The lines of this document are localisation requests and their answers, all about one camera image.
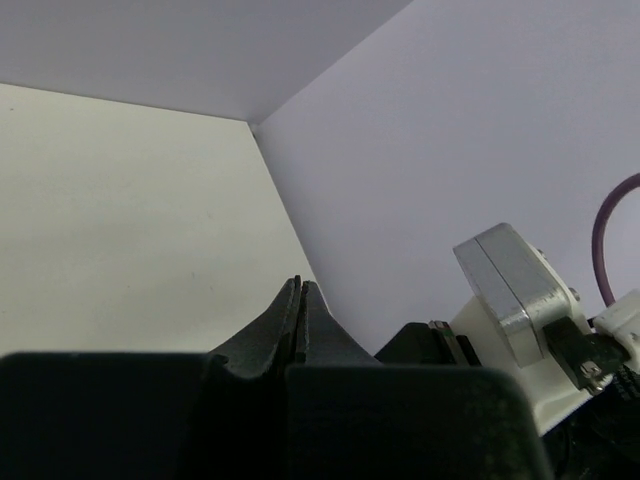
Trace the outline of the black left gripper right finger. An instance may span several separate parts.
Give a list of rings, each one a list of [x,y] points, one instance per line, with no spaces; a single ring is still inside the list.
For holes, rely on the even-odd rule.
[[[483,367],[385,365],[306,282],[285,374],[291,479],[549,479],[528,402]]]

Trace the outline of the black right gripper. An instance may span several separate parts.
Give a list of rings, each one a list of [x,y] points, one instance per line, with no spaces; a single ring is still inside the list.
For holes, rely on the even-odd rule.
[[[384,364],[450,364],[460,350],[469,364],[511,369],[531,395],[549,398],[553,378],[587,398],[558,419],[538,414],[542,439],[559,479],[636,479],[639,476],[639,375],[613,339],[583,339],[566,322],[550,327],[550,354],[540,364],[518,367],[495,332],[453,333],[445,322],[409,323],[377,354]]]

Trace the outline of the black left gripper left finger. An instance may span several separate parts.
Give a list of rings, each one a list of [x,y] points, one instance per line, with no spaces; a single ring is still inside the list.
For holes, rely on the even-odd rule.
[[[267,309],[197,353],[19,352],[1,360],[5,479],[222,479],[276,473],[283,371],[302,303]]]

